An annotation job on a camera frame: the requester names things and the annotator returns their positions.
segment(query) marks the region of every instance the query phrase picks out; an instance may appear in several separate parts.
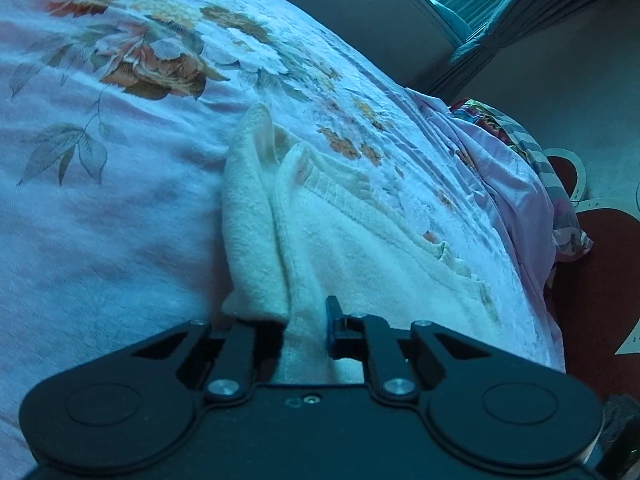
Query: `cream towel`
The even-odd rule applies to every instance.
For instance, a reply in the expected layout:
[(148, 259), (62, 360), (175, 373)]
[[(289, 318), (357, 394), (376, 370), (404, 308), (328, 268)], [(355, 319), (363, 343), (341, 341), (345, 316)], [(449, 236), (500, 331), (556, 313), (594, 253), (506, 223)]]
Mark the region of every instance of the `cream towel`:
[(327, 355), (329, 295), (393, 328), (429, 319), (498, 346), (489, 290), (448, 245), (414, 234), (367, 175), (274, 126), (262, 104), (231, 139), (222, 200), (234, 284), (223, 311), (287, 323), (276, 382), (362, 381), (359, 364)]

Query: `bed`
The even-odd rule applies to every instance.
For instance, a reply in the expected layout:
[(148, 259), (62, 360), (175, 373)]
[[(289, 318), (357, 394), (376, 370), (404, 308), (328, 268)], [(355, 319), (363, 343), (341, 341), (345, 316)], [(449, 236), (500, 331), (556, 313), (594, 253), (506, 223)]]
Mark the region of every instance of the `bed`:
[(365, 174), (425, 244), (464, 262), (490, 291), (496, 346), (564, 370), (543, 298), (554, 211), (536, 173), (295, 6), (0, 0), (0, 9), (2, 478), (34, 465), (17, 415), (39, 381), (186, 320), (228, 320), (225, 160), (258, 103)]

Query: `screw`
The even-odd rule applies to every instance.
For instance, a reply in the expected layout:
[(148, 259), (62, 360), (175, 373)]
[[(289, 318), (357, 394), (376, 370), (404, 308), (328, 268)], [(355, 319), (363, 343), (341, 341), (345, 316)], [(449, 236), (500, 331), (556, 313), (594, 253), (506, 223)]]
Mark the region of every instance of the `screw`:
[(389, 379), (383, 388), (388, 394), (403, 396), (410, 394), (415, 389), (415, 384), (407, 379)]
[(216, 379), (207, 385), (210, 394), (220, 397), (231, 397), (240, 389), (240, 384), (231, 379)]
[(317, 395), (308, 395), (308, 396), (302, 397), (302, 400), (303, 400), (303, 402), (306, 402), (307, 404), (317, 404), (322, 399), (320, 397), (318, 397)]

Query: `tied curtain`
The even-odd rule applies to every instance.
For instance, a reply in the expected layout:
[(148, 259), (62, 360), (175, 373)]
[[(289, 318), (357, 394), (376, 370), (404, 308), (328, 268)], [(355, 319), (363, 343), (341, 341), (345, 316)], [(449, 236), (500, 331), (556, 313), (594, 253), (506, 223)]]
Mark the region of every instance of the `tied curtain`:
[(503, 47), (555, 25), (598, 0), (502, 0), (486, 26), (435, 70), (409, 86), (447, 104), (460, 94)]

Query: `pillow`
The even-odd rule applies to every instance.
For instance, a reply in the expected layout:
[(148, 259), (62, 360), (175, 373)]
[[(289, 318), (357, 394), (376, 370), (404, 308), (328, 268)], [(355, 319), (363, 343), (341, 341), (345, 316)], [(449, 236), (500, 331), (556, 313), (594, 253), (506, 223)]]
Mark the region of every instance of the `pillow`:
[(519, 154), (536, 172), (554, 206), (556, 261), (573, 262), (591, 249), (593, 242), (580, 228), (574, 205), (540, 145), (523, 126), (495, 108), (464, 99), (450, 108), (454, 117), (476, 124)]

